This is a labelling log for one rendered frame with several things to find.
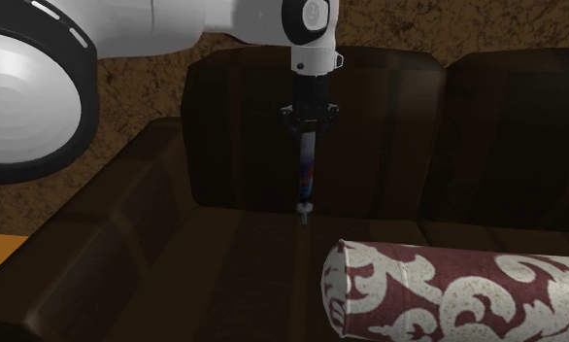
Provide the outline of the blue patterned pen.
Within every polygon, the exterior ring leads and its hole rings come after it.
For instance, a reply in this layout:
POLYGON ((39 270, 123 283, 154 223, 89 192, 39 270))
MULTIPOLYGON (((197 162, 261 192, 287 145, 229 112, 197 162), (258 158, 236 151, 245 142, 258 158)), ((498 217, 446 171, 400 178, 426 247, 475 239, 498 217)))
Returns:
POLYGON ((311 197, 313 191, 315 149, 316 133, 314 131, 303 133, 300 139, 299 200, 296 207, 303 227, 307 226, 308 216, 313 211, 311 197))

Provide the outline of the red white patterned bolster cushion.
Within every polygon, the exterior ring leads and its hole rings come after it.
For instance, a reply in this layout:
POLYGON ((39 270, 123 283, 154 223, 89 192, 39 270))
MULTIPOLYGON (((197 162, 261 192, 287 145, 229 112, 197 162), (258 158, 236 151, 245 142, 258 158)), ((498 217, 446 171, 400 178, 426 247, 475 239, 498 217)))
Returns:
POLYGON ((569 342, 569 256, 341 240, 320 287, 342 338, 569 342))

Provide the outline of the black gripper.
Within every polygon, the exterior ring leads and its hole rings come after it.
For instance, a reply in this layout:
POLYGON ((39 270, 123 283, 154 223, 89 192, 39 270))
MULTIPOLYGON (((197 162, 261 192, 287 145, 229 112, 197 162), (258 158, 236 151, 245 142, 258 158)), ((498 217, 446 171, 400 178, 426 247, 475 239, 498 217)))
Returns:
POLYGON ((280 109, 284 129, 300 147, 302 120, 317 120, 316 135, 322 138, 339 115, 339 106, 329 103, 329 76, 293 77, 293 103, 280 109))

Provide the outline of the dark brown leather sofa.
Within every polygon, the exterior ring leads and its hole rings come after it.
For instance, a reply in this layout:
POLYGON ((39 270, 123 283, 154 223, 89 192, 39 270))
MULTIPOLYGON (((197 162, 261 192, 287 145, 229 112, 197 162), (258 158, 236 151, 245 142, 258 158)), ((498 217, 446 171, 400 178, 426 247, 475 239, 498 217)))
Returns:
POLYGON ((288 51, 214 52, 0 265, 0 342, 371 342, 323 307, 341 240, 569 257, 569 48, 342 55, 306 227, 288 51))

